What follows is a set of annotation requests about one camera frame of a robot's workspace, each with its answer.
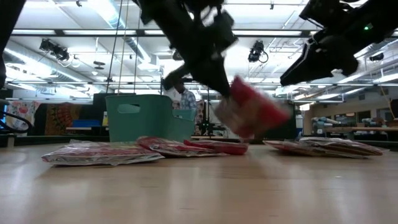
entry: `pipe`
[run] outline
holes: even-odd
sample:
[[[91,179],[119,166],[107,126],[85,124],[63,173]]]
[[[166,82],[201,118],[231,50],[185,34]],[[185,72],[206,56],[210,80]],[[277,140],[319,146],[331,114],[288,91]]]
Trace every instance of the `pipe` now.
[[[126,21],[120,18],[119,27],[119,12],[116,10],[114,0],[88,0],[90,6],[108,23],[110,28],[124,30],[127,29]],[[140,62],[150,63],[150,56],[138,44],[133,37],[122,37],[131,50],[136,53]]]

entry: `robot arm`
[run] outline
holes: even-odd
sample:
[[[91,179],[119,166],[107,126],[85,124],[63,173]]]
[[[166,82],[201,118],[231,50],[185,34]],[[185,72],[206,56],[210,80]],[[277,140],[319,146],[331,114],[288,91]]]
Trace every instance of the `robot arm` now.
[[[396,0],[368,0],[358,8],[339,0],[310,0],[300,17],[323,29],[308,40],[300,58],[281,76],[282,86],[332,77],[334,69],[346,76],[354,73],[358,68],[354,54],[390,37],[398,27],[397,7]]]
[[[185,64],[171,72],[164,80],[166,90],[184,75],[204,84],[223,96],[229,96],[229,84],[221,55],[238,39],[232,33],[234,21],[227,12],[221,12],[223,0],[157,1],[135,0],[142,9],[144,24],[155,21],[176,49]],[[204,26],[201,12],[209,7],[217,8],[217,15],[210,26]]]

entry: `man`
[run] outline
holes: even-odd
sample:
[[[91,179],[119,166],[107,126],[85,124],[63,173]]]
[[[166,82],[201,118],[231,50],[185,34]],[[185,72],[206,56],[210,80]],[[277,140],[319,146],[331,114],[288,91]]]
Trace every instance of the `man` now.
[[[175,84],[174,88],[179,94],[181,94],[180,104],[182,110],[195,110],[197,108],[195,95],[185,88],[183,80],[180,80]]]

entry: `wooden table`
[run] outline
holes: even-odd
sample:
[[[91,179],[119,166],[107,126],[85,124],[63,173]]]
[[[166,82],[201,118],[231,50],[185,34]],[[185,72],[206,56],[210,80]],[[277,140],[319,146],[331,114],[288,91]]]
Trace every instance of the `wooden table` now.
[[[356,131],[398,131],[398,128],[378,128],[378,127],[338,127],[338,128],[325,128],[326,133],[345,133],[348,139],[354,139],[354,132]]]
[[[280,156],[51,167],[52,146],[0,149],[0,223],[375,224],[398,219],[398,154]]]

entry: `ceiling light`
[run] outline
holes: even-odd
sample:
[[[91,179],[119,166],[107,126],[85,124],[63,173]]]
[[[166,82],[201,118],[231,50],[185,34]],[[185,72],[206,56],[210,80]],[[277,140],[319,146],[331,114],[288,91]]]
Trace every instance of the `ceiling light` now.
[[[342,100],[294,100],[295,103],[344,103]]]
[[[347,78],[344,78],[344,79],[338,81],[337,83],[348,83],[348,82],[351,82],[359,77],[361,77],[361,75],[352,75],[350,77],[347,77]]]
[[[344,95],[350,95],[350,94],[356,93],[356,92],[364,90],[364,89],[365,88],[359,88],[359,89],[351,90],[351,91],[348,91],[348,92],[344,93]]]
[[[373,83],[383,83],[383,82],[388,82],[391,80],[395,80],[398,78],[398,73],[397,74],[393,74],[393,75],[384,75],[383,77],[374,80]]]
[[[289,30],[233,30],[235,35],[298,36],[301,31]]]
[[[141,63],[137,66],[140,70],[159,70],[158,65],[153,65],[151,63]]]
[[[18,84],[18,85],[15,85],[15,84],[11,84],[11,83],[10,83],[10,84],[7,84],[7,85],[14,86],[14,87],[18,87],[18,88],[23,88],[23,89],[25,89],[25,90],[36,91],[36,88],[34,88],[34,87],[30,86],[30,85],[23,84],[23,83],[20,83],[20,84]]]
[[[326,94],[326,95],[318,96],[317,99],[326,100],[326,99],[334,98],[334,97],[336,97],[338,95],[339,94],[336,94],[336,93],[334,93],[334,94]]]
[[[94,9],[105,21],[118,21],[115,7],[107,0],[88,0],[89,6]]]
[[[125,30],[64,30],[63,33],[66,35],[124,35]],[[135,30],[126,30],[126,35],[135,35]]]
[[[161,31],[161,30],[145,30],[145,34],[147,34],[147,35],[163,35],[163,31]]]
[[[8,48],[4,49],[4,51],[23,60],[26,63],[26,65],[29,66],[29,70],[32,73],[43,74],[43,75],[50,75],[52,73],[52,68],[42,63],[38,63],[36,60],[28,56],[22,55]]]
[[[137,95],[143,95],[143,94],[155,94],[155,95],[159,95],[159,91],[158,90],[116,90],[115,92],[119,92],[119,93],[136,93]]]
[[[280,83],[280,78],[266,78],[263,83]]]
[[[32,34],[32,35],[50,35],[50,34],[55,34],[54,30],[37,30],[37,29],[14,29],[12,31],[12,34]]]

